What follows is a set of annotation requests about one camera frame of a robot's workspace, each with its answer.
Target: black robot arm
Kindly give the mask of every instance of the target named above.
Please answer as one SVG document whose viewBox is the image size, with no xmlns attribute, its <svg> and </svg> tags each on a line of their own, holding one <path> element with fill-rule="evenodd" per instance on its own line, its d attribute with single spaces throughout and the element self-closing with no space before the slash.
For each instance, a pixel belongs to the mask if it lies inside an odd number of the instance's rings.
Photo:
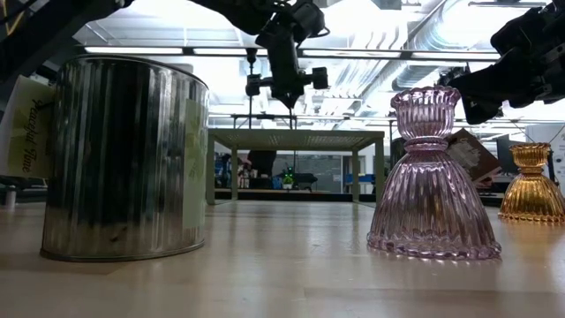
<svg viewBox="0 0 565 318">
<path fill-rule="evenodd" d="M 461 92 L 469 124 L 498 116 L 505 101 L 522 108 L 565 97 L 565 11 L 560 3 L 554 0 L 510 20 L 491 38 L 501 55 L 498 62 L 447 83 Z"/>
<path fill-rule="evenodd" d="M 30 75 L 86 23 L 108 17 L 133 0 L 51 0 L 13 34 L 0 42 L 0 83 L 3 88 L 20 75 Z M 325 27 L 323 13 L 312 0 L 193 0 L 226 17 L 235 27 L 255 35 L 267 49 L 275 98 L 296 94 L 310 77 L 298 70 L 296 43 L 316 36 Z M 286 102 L 289 108 L 293 103 Z"/>
</svg>

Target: paper label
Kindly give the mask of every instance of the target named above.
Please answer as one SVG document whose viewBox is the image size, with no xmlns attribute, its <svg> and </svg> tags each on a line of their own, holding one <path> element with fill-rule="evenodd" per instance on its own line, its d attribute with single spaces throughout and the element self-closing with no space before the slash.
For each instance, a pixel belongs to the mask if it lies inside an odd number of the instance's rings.
<svg viewBox="0 0 565 318">
<path fill-rule="evenodd" d="M 448 154 L 467 171 L 474 183 L 500 171 L 498 159 L 463 128 L 447 137 L 447 141 Z"/>
<path fill-rule="evenodd" d="M 55 89 L 20 76 L 0 129 L 0 174 L 48 178 L 49 135 Z"/>
<path fill-rule="evenodd" d="M 204 225 L 206 206 L 207 108 L 186 101 L 183 227 Z"/>
</svg>

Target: table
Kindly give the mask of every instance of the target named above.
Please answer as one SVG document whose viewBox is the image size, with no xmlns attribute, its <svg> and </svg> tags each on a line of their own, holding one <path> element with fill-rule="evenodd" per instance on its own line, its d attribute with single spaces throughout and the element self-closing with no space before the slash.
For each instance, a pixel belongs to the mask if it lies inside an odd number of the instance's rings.
<svg viewBox="0 0 565 318">
<path fill-rule="evenodd" d="M 500 260 L 369 251 L 374 208 L 355 203 L 229 201 L 194 253 L 96 264 L 38 257 L 44 209 L 0 207 L 2 317 L 565 317 L 565 227 L 494 208 Z"/>
<path fill-rule="evenodd" d="M 209 129 L 208 149 L 218 142 L 231 149 L 231 156 L 244 150 L 289 151 L 347 151 L 353 161 L 353 201 L 359 201 L 359 151 L 375 145 L 374 174 L 376 200 L 384 188 L 384 132 L 368 131 L 314 131 L 314 130 L 247 130 Z M 237 200 L 237 160 L 231 161 L 231 198 Z M 214 151 L 207 152 L 206 193 L 207 203 L 215 204 Z"/>
</svg>

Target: silver tin can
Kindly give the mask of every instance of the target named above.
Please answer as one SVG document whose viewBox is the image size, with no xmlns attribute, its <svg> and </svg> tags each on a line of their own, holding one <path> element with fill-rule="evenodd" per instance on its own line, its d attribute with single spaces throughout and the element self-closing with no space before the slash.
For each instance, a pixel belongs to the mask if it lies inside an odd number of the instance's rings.
<svg viewBox="0 0 565 318">
<path fill-rule="evenodd" d="M 41 254 L 128 261 L 202 246 L 207 106 L 207 86 L 166 64 L 105 55 L 67 62 L 57 78 Z"/>
</svg>

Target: ceiling light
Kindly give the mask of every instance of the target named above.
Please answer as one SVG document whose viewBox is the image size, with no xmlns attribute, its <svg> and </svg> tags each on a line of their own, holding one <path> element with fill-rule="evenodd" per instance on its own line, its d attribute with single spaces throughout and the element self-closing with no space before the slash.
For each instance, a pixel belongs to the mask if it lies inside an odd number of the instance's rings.
<svg viewBox="0 0 565 318">
<path fill-rule="evenodd" d="M 481 138 L 480 141 L 489 141 L 489 140 L 497 139 L 499 137 L 506 136 L 506 135 L 507 135 L 507 133 L 505 133 L 505 132 L 504 133 L 497 133 L 497 134 L 490 136 L 490 137 Z"/>
<path fill-rule="evenodd" d="M 148 55 L 182 55 L 182 48 L 143 48 L 143 47 L 85 47 L 88 53 L 97 54 L 148 54 Z"/>
<path fill-rule="evenodd" d="M 524 3 L 503 3 L 503 2 L 469 2 L 469 6 L 486 7 L 486 8 L 537 8 L 545 7 L 544 2 L 524 2 Z"/>
<path fill-rule="evenodd" d="M 399 58 L 400 52 L 373 51 L 354 49 L 305 49 L 302 54 L 305 57 L 350 57 L 350 58 Z"/>
<path fill-rule="evenodd" d="M 458 61 L 493 61 L 496 62 L 501 56 L 498 53 L 484 52 L 414 52 L 412 59 L 439 59 Z"/>
<path fill-rule="evenodd" d="M 208 118 L 231 118 L 230 114 L 209 114 Z"/>
<path fill-rule="evenodd" d="M 225 49 L 225 48 L 204 48 L 204 49 L 194 49 L 194 54 L 205 55 L 205 56 L 235 56 L 235 57 L 245 57 L 247 52 L 245 49 Z M 257 50 L 258 57 L 266 57 L 266 49 Z"/>
<path fill-rule="evenodd" d="M 312 119 L 312 120 L 345 120 L 346 117 L 339 116 L 297 116 L 297 119 Z"/>
<path fill-rule="evenodd" d="M 465 67 L 467 63 L 457 61 L 406 61 L 409 66 L 446 66 L 446 67 Z"/>
</svg>

